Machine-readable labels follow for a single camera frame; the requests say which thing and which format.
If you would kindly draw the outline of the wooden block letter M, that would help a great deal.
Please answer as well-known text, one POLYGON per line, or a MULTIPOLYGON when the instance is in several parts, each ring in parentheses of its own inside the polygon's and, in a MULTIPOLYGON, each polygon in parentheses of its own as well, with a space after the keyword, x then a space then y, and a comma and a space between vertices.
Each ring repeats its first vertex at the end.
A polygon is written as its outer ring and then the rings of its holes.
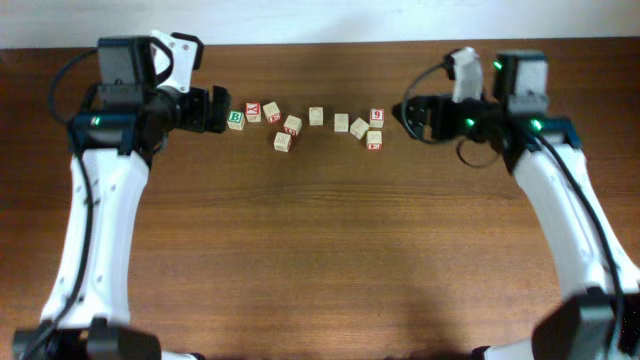
POLYGON ((288 152, 292 144, 292 136, 288 133, 277 132, 274 138, 274 149, 281 152, 288 152))

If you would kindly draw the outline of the red Y wooden block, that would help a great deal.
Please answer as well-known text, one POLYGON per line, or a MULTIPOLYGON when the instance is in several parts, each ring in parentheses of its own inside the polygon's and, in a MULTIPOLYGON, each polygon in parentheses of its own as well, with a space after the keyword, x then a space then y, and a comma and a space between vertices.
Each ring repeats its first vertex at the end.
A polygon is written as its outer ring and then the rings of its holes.
POLYGON ((248 102, 245 104, 245 116, 250 123, 259 123, 262 120, 261 104, 248 102))

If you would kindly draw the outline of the wooden block number 8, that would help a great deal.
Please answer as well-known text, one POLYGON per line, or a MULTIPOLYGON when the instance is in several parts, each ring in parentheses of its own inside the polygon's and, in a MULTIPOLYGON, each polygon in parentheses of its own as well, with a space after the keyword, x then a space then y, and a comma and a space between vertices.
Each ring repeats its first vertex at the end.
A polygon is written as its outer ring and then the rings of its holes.
POLYGON ((301 118, 289 115, 283 124, 283 130, 285 133, 297 137, 300 134, 302 125, 303 122, 301 118))

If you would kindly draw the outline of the wooden block red I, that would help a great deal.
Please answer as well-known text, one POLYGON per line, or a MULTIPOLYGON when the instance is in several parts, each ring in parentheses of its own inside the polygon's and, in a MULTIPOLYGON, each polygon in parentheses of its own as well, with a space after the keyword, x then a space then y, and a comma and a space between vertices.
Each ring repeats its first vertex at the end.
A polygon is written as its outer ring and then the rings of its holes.
POLYGON ((334 115, 334 131, 336 133, 346 133, 349 131, 349 115, 346 113, 336 113, 334 115))

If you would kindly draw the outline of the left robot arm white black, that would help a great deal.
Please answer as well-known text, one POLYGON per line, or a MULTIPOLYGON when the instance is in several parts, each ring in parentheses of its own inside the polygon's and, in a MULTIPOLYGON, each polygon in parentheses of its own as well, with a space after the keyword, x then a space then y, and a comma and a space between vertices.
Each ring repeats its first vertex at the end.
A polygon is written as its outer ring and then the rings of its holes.
POLYGON ((61 262, 39 325, 14 334, 14 358, 172 357, 130 324, 129 262, 138 205, 169 134, 226 128, 229 92, 191 83, 203 51, 196 36, 160 31, 103 37, 91 50, 100 79, 63 120, 72 199, 61 262))

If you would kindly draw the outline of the wooden block apple A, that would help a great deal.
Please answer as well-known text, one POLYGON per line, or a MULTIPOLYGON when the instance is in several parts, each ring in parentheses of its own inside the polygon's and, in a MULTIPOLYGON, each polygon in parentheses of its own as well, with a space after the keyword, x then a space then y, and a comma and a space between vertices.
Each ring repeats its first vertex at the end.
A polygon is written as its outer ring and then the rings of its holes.
POLYGON ((324 123, 324 113, 322 107, 309 108, 309 125, 322 126, 324 123))

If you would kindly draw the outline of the wooden block red 9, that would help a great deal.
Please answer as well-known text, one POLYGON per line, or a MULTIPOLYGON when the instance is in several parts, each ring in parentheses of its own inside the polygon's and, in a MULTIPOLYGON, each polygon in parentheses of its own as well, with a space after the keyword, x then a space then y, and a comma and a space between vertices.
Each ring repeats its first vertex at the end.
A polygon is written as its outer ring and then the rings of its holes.
POLYGON ((372 108, 369 115, 369 126, 371 128, 382 128, 385 121, 385 111, 379 108, 372 108))

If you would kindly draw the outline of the wooden block green R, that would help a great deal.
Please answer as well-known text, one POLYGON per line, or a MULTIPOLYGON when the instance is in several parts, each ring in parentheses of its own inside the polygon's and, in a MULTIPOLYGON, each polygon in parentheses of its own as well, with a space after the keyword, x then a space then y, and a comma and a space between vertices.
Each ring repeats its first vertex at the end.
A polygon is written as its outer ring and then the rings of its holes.
POLYGON ((379 130, 369 130, 366 134, 366 148, 371 151, 378 151, 382 148, 383 136, 379 130))

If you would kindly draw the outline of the green B wooden block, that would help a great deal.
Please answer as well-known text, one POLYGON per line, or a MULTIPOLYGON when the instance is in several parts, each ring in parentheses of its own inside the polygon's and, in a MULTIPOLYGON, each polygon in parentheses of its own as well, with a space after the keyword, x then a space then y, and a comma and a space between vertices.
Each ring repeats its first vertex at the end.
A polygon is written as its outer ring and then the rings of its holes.
POLYGON ((243 112, 232 110, 227 117, 227 125, 232 130, 242 131, 246 123, 243 112))

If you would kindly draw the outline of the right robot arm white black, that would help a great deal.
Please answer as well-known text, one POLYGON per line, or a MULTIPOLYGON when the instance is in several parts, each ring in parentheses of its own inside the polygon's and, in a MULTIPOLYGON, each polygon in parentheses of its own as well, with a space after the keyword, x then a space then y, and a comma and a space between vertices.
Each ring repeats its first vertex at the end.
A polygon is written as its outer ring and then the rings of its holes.
POLYGON ((472 351, 474 359, 636 359, 639 268, 618 241, 590 182, 582 142, 565 116, 547 114, 548 60, 536 50, 497 54, 493 97, 479 56, 457 49, 422 72, 444 70, 451 93, 416 96, 392 108, 409 136, 429 145, 487 143, 534 208, 554 259, 559 307, 532 335, 472 351))

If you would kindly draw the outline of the wooden block number 5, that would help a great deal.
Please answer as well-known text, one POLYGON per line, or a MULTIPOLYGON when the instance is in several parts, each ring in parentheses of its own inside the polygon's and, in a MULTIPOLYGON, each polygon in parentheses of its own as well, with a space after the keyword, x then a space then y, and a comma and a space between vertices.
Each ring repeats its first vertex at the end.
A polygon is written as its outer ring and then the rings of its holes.
POLYGON ((282 118, 282 112, 276 102, 264 104, 262 110, 268 123, 279 122, 282 118))

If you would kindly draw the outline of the wooden block number 1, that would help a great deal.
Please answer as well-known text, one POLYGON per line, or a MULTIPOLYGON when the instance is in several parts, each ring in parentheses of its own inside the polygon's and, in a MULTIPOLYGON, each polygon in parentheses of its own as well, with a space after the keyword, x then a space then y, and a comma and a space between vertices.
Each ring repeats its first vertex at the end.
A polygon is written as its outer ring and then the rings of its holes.
POLYGON ((368 132, 370 126, 369 124, 363 120, 362 118, 357 118, 349 128, 349 132, 358 140, 361 140, 364 135, 368 132))

